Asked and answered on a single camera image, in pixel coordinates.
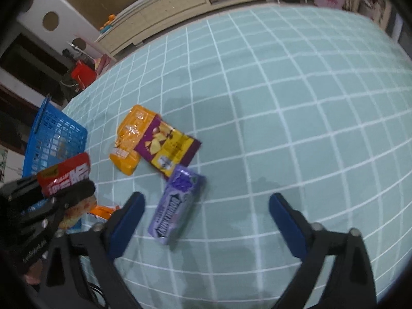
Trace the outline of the oranges on blue plate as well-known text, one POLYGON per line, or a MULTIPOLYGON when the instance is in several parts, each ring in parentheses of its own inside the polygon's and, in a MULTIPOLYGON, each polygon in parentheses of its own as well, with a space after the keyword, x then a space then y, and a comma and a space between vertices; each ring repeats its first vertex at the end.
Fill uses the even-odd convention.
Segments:
POLYGON ((100 28, 100 33, 106 32, 112 26, 112 23, 115 21, 115 19, 116 19, 116 15, 114 14, 109 15, 108 20, 100 28))

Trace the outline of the pink box by wall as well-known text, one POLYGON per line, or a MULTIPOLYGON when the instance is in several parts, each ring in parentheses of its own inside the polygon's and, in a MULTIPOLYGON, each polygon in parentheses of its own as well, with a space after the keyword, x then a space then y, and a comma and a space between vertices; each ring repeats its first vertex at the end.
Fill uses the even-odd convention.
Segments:
POLYGON ((94 70, 97 75, 100 75, 103 70, 111 64, 112 59, 107 55, 103 54, 98 59, 94 60, 94 70))

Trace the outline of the purple gum box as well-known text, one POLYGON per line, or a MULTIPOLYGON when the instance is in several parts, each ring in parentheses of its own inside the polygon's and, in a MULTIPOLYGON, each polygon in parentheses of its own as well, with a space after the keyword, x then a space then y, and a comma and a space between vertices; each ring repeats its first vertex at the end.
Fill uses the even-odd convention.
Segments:
POLYGON ((204 176, 177 165, 152 216, 149 235, 163 245, 170 245, 183 228, 204 185, 204 176))

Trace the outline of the blue plastic basket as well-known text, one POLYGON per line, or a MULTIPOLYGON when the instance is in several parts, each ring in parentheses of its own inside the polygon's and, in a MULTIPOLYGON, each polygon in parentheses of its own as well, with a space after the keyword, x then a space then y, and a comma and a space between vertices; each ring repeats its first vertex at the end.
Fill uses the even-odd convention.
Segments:
POLYGON ((42 102, 29 134, 22 176, 27 177, 84 152, 87 129, 51 103, 42 102))

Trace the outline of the dark backpack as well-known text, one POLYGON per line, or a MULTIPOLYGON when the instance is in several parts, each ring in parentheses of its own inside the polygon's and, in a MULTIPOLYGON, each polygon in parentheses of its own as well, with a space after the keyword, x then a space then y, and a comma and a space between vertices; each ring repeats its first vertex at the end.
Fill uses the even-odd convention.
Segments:
POLYGON ((59 83, 67 102, 70 102, 81 92, 80 85, 71 77, 69 71, 62 75, 59 83))

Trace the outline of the purple chips packet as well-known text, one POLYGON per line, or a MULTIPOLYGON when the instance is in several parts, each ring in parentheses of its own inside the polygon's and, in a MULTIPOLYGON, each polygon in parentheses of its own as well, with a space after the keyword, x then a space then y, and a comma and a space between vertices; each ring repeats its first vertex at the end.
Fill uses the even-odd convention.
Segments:
POLYGON ((177 165, 187 167, 201 142, 156 115, 134 150, 168 179, 177 165))

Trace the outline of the red bag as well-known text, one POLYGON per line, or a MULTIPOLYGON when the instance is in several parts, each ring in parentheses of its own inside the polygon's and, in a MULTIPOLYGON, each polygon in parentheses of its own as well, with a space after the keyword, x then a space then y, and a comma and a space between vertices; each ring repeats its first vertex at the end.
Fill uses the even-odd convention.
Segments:
POLYGON ((70 72, 71 78, 76 81, 81 90, 85 90, 96 80, 96 71, 81 60, 76 61, 70 72))

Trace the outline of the cream tv cabinet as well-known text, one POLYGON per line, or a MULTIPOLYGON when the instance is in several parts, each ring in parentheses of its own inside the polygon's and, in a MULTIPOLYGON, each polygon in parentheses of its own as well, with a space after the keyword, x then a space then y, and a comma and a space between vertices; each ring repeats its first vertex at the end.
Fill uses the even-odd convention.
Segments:
POLYGON ((116 15, 112 26, 96 39, 105 53, 115 56, 130 45, 198 16, 251 2, 278 0, 138 0, 116 15))

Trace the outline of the white red snack packet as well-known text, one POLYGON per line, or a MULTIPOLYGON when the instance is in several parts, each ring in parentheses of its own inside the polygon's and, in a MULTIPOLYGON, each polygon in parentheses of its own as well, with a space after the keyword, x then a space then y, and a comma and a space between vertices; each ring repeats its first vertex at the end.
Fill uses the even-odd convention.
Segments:
POLYGON ((94 195, 82 200, 75 206, 70 207, 64 213, 64 218, 59 224, 59 229, 68 230, 74 228, 78 221, 92 209, 97 206, 97 200, 94 195))

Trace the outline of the teal grid tablecloth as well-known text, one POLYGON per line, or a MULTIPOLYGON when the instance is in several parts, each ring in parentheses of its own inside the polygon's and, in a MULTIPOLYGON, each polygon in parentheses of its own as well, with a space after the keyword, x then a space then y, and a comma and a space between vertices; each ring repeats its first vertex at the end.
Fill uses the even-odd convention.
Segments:
POLYGON ((281 193, 311 222, 364 237, 378 298, 411 259, 411 59, 371 20, 308 6, 257 6, 143 46, 72 99, 103 205, 146 211, 116 265, 144 308, 269 308, 299 267, 268 211, 281 193), (165 180, 110 161, 134 105, 201 148, 207 180, 174 248, 148 233, 165 180))

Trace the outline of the small orange snack packet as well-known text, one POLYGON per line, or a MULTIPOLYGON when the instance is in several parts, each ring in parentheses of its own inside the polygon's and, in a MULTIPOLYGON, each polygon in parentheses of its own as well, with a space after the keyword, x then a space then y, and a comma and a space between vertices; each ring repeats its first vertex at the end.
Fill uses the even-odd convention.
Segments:
POLYGON ((113 213, 119 210, 119 206, 114 207, 107 207, 107 206, 100 206, 97 205, 92 210, 89 211, 89 214, 95 218, 102 219, 102 220, 109 220, 113 213))

